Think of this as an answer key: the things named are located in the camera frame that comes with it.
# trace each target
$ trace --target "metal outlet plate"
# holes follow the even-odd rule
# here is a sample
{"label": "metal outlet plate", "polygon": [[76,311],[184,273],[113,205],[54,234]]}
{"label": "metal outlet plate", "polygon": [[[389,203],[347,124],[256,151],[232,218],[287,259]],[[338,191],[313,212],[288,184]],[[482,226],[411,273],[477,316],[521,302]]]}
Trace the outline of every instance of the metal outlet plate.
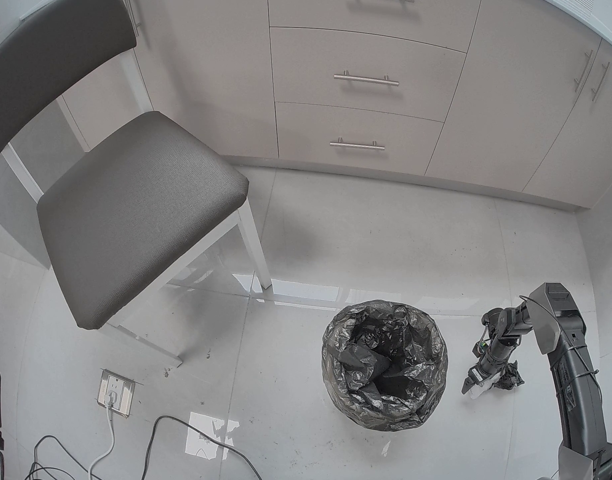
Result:
{"label": "metal outlet plate", "polygon": [[131,403],[133,402],[133,394],[135,392],[135,381],[126,379],[126,377],[122,377],[117,373],[110,372],[108,370],[102,371],[102,380],[99,384],[99,394],[97,395],[97,403],[102,407],[106,407],[104,404],[104,399],[106,397],[106,390],[108,389],[108,378],[109,376],[116,377],[118,380],[124,382],[124,387],[122,388],[122,393],[119,398],[119,403],[113,405],[113,412],[117,414],[121,414],[125,418],[127,418],[131,413]]}

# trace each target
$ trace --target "gray cushioned seat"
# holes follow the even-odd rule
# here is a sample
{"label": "gray cushioned seat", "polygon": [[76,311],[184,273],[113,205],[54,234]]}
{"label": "gray cushioned seat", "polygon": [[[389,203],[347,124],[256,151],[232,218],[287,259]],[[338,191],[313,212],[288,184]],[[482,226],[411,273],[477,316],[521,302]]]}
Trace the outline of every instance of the gray cushioned seat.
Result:
{"label": "gray cushioned seat", "polygon": [[247,194],[246,177],[159,112],[110,135],[37,205],[77,324],[102,327]]}

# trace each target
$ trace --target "white chair frame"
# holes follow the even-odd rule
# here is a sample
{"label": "white chair frame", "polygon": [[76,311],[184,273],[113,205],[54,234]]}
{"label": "white chair frame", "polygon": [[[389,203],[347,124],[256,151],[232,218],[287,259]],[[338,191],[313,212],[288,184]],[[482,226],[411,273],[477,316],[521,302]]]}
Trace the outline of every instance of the white chair frame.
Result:
{"label": "white chair frame", "polygon": [[[130,83],[131,90],[133,91],[133,95],[138,103],[140,111],[142,113],[152,111],[153,108],[150,102],[150,97],[146,90],[146,86],[144,85],[142,73],[140,72],[133,50],[128,50],[121,53],[120,60],[122,62],[124,74]],[[4,148],[2,155],[30,196],[35,200],[35,202],[38,202],[39,198],[43,196],[44,192],[41,190],[41,188],[39,188],[39,185],[33,179],[30,172],[28,172],[28,169],[26,169],[22,160],[20,160],[10,143]],[[195,258],[206,251],[208,247],[213,245],[235,226],[239,226],[239,231],[244,239],[244,244],[246,246],[246,250],[248,251],[248,255],[250,256],[250,259],[255,267],[255,273],[259,278],[259,282],[263,288],[268,288],[271,285],[270,272],[268,271],[268,266],[266,265],[266,259],[264,258],[264,252],[262,251],[262,246],[259,241],[257,228],[255,227],[255,221],[253,220],[253,214],[250,211],[250,203],[248,202],[248,198],[246,198],[244,204],[222,220],[222,222],[214,227],[205,237],[193,245],[188,252],[184,253],[151,284],[146,286],[146,288],[144,288],[142,292],[140,292],[131,302],[126,304],[126,306],[112,316],[108,322],[104,324],[101,329],[99,329],[99,331],[123,343],[136,346],[143,352],[150,354],[154,358],[161,360],[166,364],[173,365],[174,367],[178,367],[180,364],[182,364],[182,360],[178,356],[172,352],[164,350],[161,347],[158,347],[154,343],[151,343],[140,336],[137,336],[134,332],[131,332],[126,329],[126,327],[123,327],[122,323],[136,310],[141,308],[144,302],[148,300],[157,290],[179,274],[186,266],[195,260]]]}

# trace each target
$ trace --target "floor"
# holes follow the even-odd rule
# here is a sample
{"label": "floor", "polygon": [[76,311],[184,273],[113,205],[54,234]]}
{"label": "floor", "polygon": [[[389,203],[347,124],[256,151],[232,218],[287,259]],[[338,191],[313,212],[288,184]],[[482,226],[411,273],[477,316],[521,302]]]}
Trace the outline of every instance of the floor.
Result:
{"label": "floor", "polygon": [[[9,434],[18,442],[10,478],[23,478],[45,434],[86,465],[106,449],[104,409],[95,403],[103,368],[138,383],[130,417],[115,418],[115,450],[95,470],[105,480],[141,476],[162,414],[225,439],[264,480],[534,480],[555,472],[558,409],[533,335],[514,354],[525,385],[476,400],[462,396],[461,385],[475,362],[481,315],[518,304],[544,281],[572,292],[599,366],[594,295],[573,214],[353,177],[242,171],[273,288],[261,290],[236,229],[166,285],[126,327],[178,353],[178,369],[78,329],[53,272],[44,274],[20,345],[16,407],[8,407],[10,418],[16,409]],[[376,298],[433,315],[448,346],[445,394],[418,429],[360,428],[336,410],[321,379],[321,337],[334,313]],[[39,457],[86,476],[53,442]],[[254,475],[235,454],[164,420],[147,478]]]}

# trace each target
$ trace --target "power outlet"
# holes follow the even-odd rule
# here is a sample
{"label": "power outlet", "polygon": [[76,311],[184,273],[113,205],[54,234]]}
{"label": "power outlet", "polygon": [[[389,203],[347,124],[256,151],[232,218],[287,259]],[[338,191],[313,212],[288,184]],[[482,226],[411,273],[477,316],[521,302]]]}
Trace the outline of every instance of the power outlet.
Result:
{"label": "power outlet", "polygon": [[97,403],[105,406],[110,400],[113,402],[112,411],[127,418],[131,412],[134,390],[134,381],[108,370],[103,370]]}

